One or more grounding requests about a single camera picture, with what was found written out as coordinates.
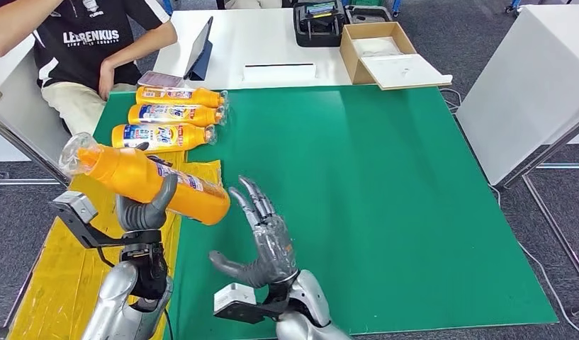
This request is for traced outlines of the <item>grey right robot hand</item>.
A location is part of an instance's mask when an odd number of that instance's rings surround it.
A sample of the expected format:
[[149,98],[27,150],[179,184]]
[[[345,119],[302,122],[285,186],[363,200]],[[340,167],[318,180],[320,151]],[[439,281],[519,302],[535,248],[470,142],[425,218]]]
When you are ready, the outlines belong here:
[[238,179],[249,196],[245,197],[235,187],[231,187],[229,192],[237,200],[248,221],[257,257],[251,263],[238,263],[212,250],[208,258],[221,273],[253,288],[284,282],[298,272],[286,223],[253,180],[242,175]]

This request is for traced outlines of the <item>person's left hand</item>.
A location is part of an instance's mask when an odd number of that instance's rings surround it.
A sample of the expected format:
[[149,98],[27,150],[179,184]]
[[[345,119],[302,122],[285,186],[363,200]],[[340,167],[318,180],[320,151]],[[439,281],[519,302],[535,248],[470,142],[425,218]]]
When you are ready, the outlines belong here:
[[105,59],[100,66],[98,86],[98,94],[104,101],[108,100],[109,93],[114,85],[114,78],[115,66],[110,60]]

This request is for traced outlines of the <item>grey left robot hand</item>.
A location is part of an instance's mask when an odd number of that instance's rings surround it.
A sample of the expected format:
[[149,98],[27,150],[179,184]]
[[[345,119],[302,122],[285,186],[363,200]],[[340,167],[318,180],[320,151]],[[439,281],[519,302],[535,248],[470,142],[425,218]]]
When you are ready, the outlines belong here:
[[161,228],[167,220],[166,211],[176,193],[177,185],[178,175],[167,175],[156,196],[148,203],[117,194],[115,204],[119,225],[126,232]]

